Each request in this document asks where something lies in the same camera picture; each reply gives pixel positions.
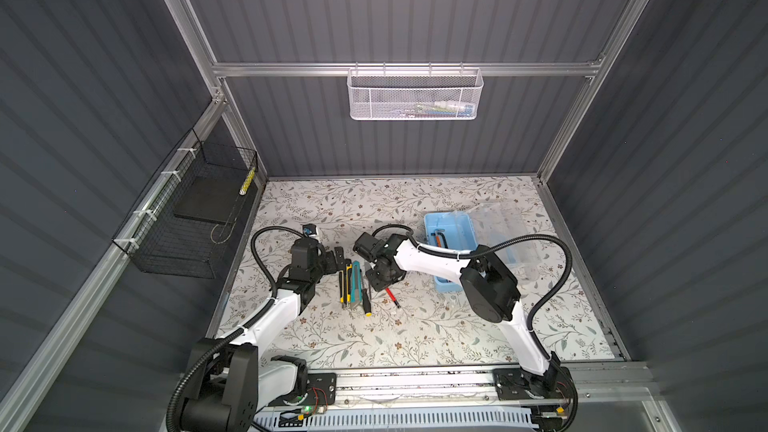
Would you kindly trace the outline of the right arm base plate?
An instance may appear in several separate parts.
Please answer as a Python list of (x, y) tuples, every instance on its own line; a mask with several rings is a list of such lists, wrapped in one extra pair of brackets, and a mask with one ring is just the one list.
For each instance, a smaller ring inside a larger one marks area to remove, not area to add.
[(492, 370), (492, 378), (501, 400), (561, 399), (570, 404), (577, 397), (570, 371), (565, 367), (550, 366), (543, 375), (520, 367), (502, 367)]

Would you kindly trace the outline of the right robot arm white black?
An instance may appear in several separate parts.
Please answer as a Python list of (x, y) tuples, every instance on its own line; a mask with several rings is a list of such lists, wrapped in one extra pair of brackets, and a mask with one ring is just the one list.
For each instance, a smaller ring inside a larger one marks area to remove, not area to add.
[[(496, 324), (512, 347), (522, 375), (535, 393), (550, 391), (565, 373), (556, 354), (548, 351), (534, 330), (535, 314), (566, 284), (573, 267), (573, 254), (560, 238), (548, 234), (528, 234), (508, 239), (495, 246), (453, 250), (417, 241), (408, 227), (403, 234), (387, 239), (363, 233), (354, 243), (354, 252), (373, 265), (368, 280), (377, 291), (402, 280), (408, 272), (419, 272), (459, 283), (472, 311)], [(550, 290), (526, 312), (518, 290), (518, 280), (497, 253), (513, 245), (541, 241), (554, 244), (563, 252), (563, 273)]]

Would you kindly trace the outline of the light blue plastic tool box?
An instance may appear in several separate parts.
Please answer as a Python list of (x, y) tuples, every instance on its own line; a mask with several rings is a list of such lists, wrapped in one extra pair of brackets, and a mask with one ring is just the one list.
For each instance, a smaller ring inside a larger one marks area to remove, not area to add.
[[(479, 245), (494, 246), (530, 233), (523, 216), (511, 206), (499, 202), (480, 204), (467, 211), (427, 213), (424, 225), (429, 245), (437, 246), (430, 232), (444, 228), (447, 231), (447, 248), (454, 250), (474, 250)], [(507, 247), (498, 251), (497, 255), (520, 285), (533, 285), (538, 280), (541, 258), (533, 242)]]

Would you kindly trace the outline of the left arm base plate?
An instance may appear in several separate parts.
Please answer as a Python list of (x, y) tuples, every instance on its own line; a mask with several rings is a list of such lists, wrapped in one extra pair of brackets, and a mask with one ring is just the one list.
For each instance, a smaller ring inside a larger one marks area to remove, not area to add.
[(338, 388), (336, 373), (310, 373), (303, 394), (285, 394), (270, 401), (270, 407), (297, 408), (304, 406), (330, 406), (336, 401)]

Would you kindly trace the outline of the black hex key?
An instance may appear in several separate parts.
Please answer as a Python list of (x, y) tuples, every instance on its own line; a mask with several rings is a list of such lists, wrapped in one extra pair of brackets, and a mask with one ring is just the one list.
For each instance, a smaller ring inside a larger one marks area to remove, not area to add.
[(447, 247), (448, 247), (448, 241), (447, 241), (447, 231), (444, 228), (438, 228), (430, 232), (431, 236), (439, 235), (442, 236)]

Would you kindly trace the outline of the teal utility knife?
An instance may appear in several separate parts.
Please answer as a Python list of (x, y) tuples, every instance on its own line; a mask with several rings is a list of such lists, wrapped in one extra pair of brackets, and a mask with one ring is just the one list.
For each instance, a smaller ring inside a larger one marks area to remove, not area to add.
[(352, 262), (351, 271), (349, 274), (349, 285), (350, 285), (350, 303), (351, 304), (358, 304), (362, 302), (362, 289), (363, 289), (363, 279), (362, 279), (362, 270), (360, 263), (358, 261)]

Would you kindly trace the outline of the yellow black utility knife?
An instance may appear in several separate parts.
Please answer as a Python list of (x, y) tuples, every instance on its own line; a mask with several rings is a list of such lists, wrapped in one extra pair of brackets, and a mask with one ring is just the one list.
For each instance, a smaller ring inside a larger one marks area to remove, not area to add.
[(349, 305), (351, 299), (350, 273), (352, 272), (352, 269), (352, 261), (350, 259), (345, 259), (341, 266), (341, 270), (339, 271), (340, 302), (343, 308), (346, 308)]

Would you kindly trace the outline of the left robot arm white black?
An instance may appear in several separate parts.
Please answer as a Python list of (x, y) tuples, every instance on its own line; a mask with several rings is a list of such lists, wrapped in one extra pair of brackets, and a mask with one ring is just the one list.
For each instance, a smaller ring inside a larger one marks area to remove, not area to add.
[[(272, 231), (297, 237), (290, 248), (291, 262), (276, 278), (256, 251), (259, 236)], [(271, 401), (306, 393), (304, 360), (276, 357), (260, 372), (261, 357), (306, 309), (322, 277), (338, 271), (335, 255), (321, 243), (314, 224), (305, 224), (300, 231), (263, 227), (251, 236), (250, 247), (268, 279), (270, 294), (259, 310), (226, 335), (203, 338), (194, 346), (187, 371), (169, 399), (167, 431), (247, 431), (254, 416)]]

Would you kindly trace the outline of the black yellow tip screwdriver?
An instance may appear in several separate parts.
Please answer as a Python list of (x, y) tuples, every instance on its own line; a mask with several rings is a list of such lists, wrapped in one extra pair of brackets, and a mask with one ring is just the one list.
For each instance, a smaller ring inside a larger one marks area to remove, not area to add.
[(362, 297), (362, 306), (363, 306), (364, 314), (367, 317), (370, 317), (372, 315), (372, 306), (371, 306), (370, 295), (367, 288), (363, 288), (361, 290), (361, 297)]

